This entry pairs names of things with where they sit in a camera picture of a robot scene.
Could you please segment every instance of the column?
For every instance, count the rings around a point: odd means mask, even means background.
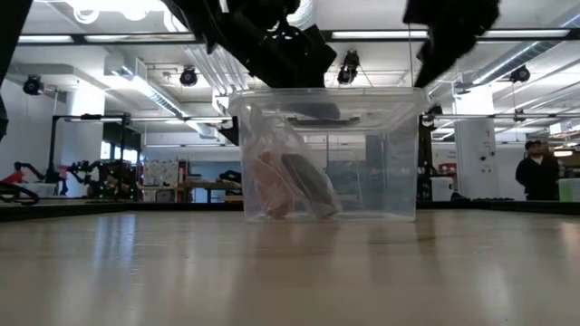
[[[67,94],[66,114],[80,116],[83,114],[104,114],[105,94],[103,91],[87,86]],[[62,140],[61,163],[70,166],[74,162],[101,159],[102,123],[100,122],[64,122],[57,127]],[[93,171],[92,178],[98,178],[98,171]],[[86,186],[79,184],[72,177],[68,178],[68,197],[86,195]]]
[[[469,89],[455,97],[456,114],[493,114],[491,85]],[[499,196],[496,132],[493,119],[455,123],[459,192],[468,198]]]

